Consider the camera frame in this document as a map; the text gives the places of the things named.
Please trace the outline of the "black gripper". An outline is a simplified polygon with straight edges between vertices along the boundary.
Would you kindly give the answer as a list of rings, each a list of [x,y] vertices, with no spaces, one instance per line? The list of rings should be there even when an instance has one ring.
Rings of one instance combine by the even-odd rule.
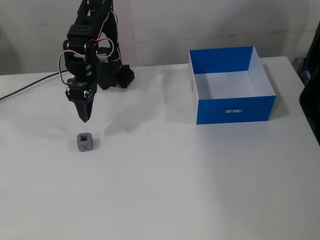
[[[84,123],[92,116],[97,86],[96,81],[80,81],[76,77],[67,80],[65,94],[68,100],[74,103],[78,116]]]

